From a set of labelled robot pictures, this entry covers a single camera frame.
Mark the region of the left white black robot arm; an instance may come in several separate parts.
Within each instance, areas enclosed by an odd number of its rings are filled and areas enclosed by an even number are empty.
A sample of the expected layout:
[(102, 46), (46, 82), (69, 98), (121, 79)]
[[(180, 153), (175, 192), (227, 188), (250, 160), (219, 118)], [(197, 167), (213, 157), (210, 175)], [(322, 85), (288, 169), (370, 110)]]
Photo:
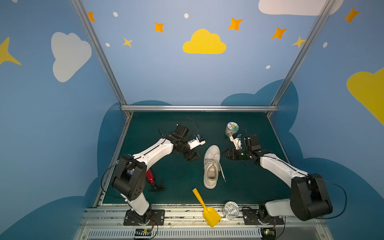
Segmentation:
[(138, 221), (147, 222), (152, 216), (152, 207), (143, 193), (150, 168), (172, 152), (182, 153), (188, 162), (200, 158), (196, 148), (204, 145), (206, 141), (198, 133), (193, 139), (188, 138), (189, 130), (177, 124), (174, 131), (162, 134), (154, 145), (140, 153), (122, 156), (119, 162), (111, 167), (114, 171), (109, 186), (129, 204), (130, 212)]

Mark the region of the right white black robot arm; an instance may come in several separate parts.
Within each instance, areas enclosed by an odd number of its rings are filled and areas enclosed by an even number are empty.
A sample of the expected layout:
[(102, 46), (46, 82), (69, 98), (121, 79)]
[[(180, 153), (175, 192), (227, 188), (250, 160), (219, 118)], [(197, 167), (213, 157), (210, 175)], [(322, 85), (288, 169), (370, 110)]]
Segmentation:
[(309, 174), (280, 159), (276, 154), (264, 150), (256, 135), (242, 137), (227, 135), (234, 144), (224, 155), (229, 160), (250, 160), (270, 171), (290, 188), (290, 197), (261, 203), (257, 218), (267, 225), (275, 217), (296, 217), (301, 221), (331, 219), (333, 205), (324, 180), (319, 174)]

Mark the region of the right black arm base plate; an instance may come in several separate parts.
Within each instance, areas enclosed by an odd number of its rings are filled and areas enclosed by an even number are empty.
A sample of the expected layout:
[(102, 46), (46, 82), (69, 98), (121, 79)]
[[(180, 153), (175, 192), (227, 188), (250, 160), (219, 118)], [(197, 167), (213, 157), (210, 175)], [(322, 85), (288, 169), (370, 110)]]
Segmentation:
[(245, 225), (284, 225), (285, 223), (282, 217), (272, 217), (264, 209), (242, 207), (241, 211)]

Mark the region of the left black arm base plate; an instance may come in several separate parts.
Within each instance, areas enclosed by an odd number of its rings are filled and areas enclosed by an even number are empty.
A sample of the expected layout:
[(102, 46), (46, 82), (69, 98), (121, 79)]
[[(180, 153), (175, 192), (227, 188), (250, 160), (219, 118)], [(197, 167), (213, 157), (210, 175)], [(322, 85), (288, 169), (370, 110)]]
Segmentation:
[(143, 216), (140, 216), (133, 210), (126, 212), (123, 225), (124, 226), (163, 226), (165, 220), (165, 210), (152, 210), (149, 208)]

